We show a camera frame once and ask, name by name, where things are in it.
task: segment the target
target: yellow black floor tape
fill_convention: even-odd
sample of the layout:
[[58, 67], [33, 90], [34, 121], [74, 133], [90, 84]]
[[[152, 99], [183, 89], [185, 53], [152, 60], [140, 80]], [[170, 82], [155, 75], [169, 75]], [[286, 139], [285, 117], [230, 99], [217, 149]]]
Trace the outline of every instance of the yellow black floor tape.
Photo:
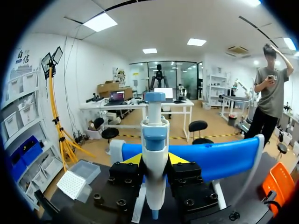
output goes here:
[[[205, 139], [209, 139], [209, 138], [219, 138], [219, 137], [229, 137], [229, 136], [236, 136], [239, 135], [238, 133], [234, 133], [234, 134], [221, 134], [221, 135], [210, 135], [210, 136], [203, 136], [203, 138]], [[129, 137], [129, 138], [141, 138], [141, 136], [138, 135], [130, 135], [130, 134], [119, 134], [118, 136], [121, 137]], [[185, 137], [169, 137], [170, 139], [186, 139]]]

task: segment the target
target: man's hair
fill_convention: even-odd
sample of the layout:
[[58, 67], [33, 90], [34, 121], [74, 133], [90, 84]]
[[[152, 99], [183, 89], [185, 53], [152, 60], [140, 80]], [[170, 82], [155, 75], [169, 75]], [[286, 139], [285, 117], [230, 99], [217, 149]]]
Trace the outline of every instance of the man's hair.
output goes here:
[[269, 55], [269, 56], [276, 58], [275, 50], [268, 43], [265, 44], [265, 46], [263, 47], [263, 54], [265, 56]]

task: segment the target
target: yellow tripod stand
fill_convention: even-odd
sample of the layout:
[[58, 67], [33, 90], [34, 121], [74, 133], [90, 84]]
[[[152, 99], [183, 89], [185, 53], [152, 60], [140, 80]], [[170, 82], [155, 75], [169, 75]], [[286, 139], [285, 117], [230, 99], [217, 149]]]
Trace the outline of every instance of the yellow tripod stand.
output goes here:
[[50, 72], [49, 72], [49, 92], [50, 92], [50, 101], [51, 101], [51, 108], [52, 108], [52, 113], [53, 113], [53, 122], [55, 123], [57, 132], [58, 132], [58, 137], [59, 137], [59, 149], [60, 149], [60, 154], [62, 157], [62, 163], [64, 167], [64, 171], [66, 171], [66, 161], [64, 159], [64, 154], [67, 154], [71, 161], [73, 163], [78, 162], [78, 158], [72, 151], [71, 147], [75, 147], [76, 149], [86, 153], [89, 156], [95, 157], [93, 154], [90, 152], [84, 150], [81, 148], [75, 141], [74, 139], [64, 130], [63, 127], [60, 125], [59, 121], [59, 116], [55, 104], [55, 99], [54, 99], [54, 83], [53, 83], [53, 68], [50, 66]]

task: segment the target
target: laptop screen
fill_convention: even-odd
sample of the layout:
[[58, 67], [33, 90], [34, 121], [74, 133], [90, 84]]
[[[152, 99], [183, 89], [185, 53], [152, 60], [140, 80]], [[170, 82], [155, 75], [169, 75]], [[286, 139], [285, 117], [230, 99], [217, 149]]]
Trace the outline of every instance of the laptop screen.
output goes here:
[[116, 91], [110, 93], [111, 101], [120, 101], [120, 100], [124, 100], [124, 98], [125, 98], [125, 91]]
[[165, 93], [166, 99], [173, 99], [172, 88], [155, 88], [154, 92], [163, 92], [163, 93]]

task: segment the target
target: black pants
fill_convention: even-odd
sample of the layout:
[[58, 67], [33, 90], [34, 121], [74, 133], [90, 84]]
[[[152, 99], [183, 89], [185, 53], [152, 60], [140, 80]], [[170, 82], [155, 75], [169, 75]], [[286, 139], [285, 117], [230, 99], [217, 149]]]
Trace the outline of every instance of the black pants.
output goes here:
[[265, 137], [265, 146], [274, 131], [277, 121], [278, 118], [269, 116], [257, 108], [251, 126], [248, 132], [245, 134], [244, 139], [253, 138], [257, 134], [261, 133]]

